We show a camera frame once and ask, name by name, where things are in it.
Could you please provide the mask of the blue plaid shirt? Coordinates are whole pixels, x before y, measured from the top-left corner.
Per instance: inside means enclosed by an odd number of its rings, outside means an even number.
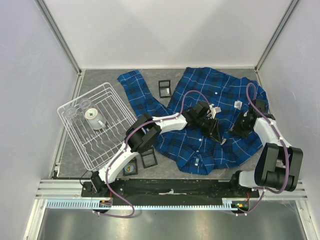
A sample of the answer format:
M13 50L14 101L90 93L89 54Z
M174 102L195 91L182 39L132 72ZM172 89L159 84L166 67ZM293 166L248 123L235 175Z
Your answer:
M164 117L194 107L201 101L220 107L221 112L216 117L220 137L226 139L223 145L202 136L201 130L192 126L157 137L153 145L156 151L175 161L182 172L208 175L216 169L239 167L263 146L254 132L248 138L239 138L230 132L239 114L248 110L250 100L267 100L266 92L256 81L231 76L210 67L188 67L167 105L152 95L138 70L120 75L118 81L137 117L143 114Z

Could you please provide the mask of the light blue round brooch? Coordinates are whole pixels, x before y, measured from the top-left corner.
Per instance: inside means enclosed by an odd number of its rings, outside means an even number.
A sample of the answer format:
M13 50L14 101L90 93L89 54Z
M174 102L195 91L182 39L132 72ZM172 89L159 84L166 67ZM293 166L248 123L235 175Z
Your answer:
M127 165L124 170L125 170L126 173L131 173L134 170L134 166L133 165Z

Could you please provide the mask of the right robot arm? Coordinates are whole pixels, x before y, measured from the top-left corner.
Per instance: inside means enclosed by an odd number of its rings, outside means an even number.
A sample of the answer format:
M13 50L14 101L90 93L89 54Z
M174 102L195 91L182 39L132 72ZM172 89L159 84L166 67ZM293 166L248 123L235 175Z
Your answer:
M255 170L238 170L232 175L229 191L235 197L242 196L247 188L268 189L275 194L280 190L292 192L298 184L303 151L284 139L263 100L256 99L253 104L238 116L231 133L242 139L256 133L263 150Z

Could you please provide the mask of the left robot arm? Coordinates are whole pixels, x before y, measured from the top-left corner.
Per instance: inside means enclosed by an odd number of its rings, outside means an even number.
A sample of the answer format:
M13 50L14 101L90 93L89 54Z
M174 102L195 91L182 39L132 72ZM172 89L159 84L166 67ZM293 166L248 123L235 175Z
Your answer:
M99 197L110 191L109 183L115 181L118 173L138 154L148 151L160 134L181 131L187 127L200 129L202 136L221 142L216 114L221 108L205 101L188 107L178 113L155 117L148 113L140 116L127 130L122 145L107 164L91 175L92 191Z

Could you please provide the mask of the white ceramic mug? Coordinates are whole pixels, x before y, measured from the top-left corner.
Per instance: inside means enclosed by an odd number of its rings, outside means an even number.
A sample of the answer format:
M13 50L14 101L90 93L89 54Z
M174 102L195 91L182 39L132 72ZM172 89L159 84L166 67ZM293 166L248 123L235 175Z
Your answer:
M84 117L93 130L101 130L107 127L106 118L94 107L85 111Z

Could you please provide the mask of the clear glass right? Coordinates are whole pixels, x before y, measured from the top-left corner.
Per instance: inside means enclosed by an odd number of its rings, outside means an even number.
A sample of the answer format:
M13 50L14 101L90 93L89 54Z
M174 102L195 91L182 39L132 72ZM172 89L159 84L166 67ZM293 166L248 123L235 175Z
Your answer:
M94 103L89 98L83 98L79 102L80 110L85 113L88 109L94 108Z

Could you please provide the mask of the clear glass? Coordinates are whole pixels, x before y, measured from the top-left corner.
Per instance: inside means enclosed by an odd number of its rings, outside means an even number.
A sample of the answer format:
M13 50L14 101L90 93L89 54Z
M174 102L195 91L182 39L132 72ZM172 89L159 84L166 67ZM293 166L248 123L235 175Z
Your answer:
M65 111L65 117L70 125L77 125L80 123L80 115L74 106L70 106Z
M79 102L80 110L85 113L88 109L94 108L94 103L89 98L83 98Z

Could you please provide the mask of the clear glass left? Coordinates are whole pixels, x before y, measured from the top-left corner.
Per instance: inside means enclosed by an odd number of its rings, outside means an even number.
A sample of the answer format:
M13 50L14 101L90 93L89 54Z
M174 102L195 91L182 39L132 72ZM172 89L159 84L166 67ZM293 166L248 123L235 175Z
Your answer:
M80 115L74 106L70 106L65 111L65 117L70 125L77 125L80 123Z

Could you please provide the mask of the black frame at back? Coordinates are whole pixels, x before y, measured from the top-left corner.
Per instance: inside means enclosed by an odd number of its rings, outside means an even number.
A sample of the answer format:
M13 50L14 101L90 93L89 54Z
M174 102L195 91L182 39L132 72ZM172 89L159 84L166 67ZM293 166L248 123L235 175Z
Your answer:
M172 91L171 91L171 80L164 79L158 81L158 92L160 98L171 98Z

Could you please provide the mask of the black frame front middle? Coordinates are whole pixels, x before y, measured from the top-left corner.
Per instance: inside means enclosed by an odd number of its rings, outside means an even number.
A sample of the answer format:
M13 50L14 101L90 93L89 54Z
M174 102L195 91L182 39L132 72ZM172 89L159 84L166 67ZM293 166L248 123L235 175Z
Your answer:
M140 154L142 166L144 169L154 167L158 164L153 148Z

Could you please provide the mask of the black frame near rack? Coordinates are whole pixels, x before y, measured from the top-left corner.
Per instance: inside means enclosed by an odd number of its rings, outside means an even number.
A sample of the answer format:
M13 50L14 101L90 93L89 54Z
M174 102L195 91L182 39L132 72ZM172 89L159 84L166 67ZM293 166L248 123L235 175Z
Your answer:
M133 159L129 163L127 163L123 168L122 174L124 177L137 175L138 174L137 160Z

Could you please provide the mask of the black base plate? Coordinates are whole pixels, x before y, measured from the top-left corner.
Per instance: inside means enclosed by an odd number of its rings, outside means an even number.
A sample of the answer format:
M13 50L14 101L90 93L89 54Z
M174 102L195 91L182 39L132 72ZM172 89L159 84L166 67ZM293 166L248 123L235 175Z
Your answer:
M93 183L82 184L81 196L85 198L114 197L116 194L129 201L144 200L214 202L223 198L247 198L251 190L231 181L214 179L118 179L109 184L115 193L104 184L96 190Z

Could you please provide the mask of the right aluminium frame post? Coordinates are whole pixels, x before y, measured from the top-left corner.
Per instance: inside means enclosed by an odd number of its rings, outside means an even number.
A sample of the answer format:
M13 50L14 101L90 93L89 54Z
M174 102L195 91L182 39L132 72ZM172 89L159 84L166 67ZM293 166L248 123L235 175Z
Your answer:
M282 15L280 21L278 22L273 34L271 35L266 47L264 48L257 64L254 67L255 72L258 74L261 67L267 60L268 56L270 55L271 51L273 50L275 44L277 43L279 37L281 36L283 30L285 29L287 23L289 22L291 16L294 14L296 8L298 7L300 0L291 0Z

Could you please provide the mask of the aluminium frame post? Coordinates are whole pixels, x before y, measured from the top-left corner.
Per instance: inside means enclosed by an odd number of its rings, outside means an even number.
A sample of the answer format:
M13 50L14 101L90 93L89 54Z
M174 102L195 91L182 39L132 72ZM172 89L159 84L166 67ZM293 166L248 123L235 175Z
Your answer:
M67 44L66 39L64 38L57 22L55 21L55 18L53 14L51 13L48 5L46 4L45 0L35 0L34 1L36 5L38 6L39 10L41 11L43 17L45 18L47 24L49 25L53 35L55 36L57 42L59 43L60 47L62 48L64 54L68 58L71 66L75 70L75 72L80 75L82 73L82 69L77 63L76 58L74 57L70 47Z
M285 29L287 23L289 22L291 16L294 14L296 8L298 7L300 0L291 0L282 15L280 21L278 22L273 34L271 35L266 47L264 48L257 64L254 67L255 72L258 74L261 67L267 60L268 56L270 55L271 51L273 50L275 44L277 43L279 37L281 36L283 30Z

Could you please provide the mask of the left aluminium frame post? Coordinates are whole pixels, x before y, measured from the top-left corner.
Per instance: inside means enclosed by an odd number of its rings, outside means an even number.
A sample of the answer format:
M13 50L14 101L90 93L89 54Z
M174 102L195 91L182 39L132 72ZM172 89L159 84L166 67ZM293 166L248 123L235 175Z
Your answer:
M74 57L70 47L67 44L66 39L64 38L57 22L55 21L55 18L53 14L51 13L48 5L46 4L45 0L35 0L34 1L36 5L38 6L39 10L41 11L43 17L45 18L47 24L49 25L53 35L55 36L57 42L59 43L60 47L62 48L64 54L68 58L71 66L75 70L75 72L80 75L82 73L82 69L77 63L76 58Z

